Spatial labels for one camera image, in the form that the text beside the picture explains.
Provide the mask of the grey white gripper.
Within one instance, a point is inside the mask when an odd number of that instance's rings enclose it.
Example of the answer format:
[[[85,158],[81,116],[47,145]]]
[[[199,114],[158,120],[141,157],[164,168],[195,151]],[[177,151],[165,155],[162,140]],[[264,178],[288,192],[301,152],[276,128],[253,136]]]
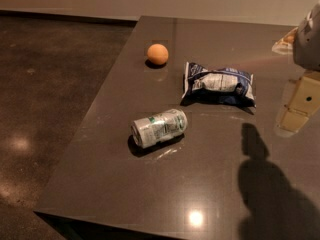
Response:
[[[293,42],[294,62],[307,70],[295,83],[278,126],[296,133],[320,109],[320,1],[298,26]]]

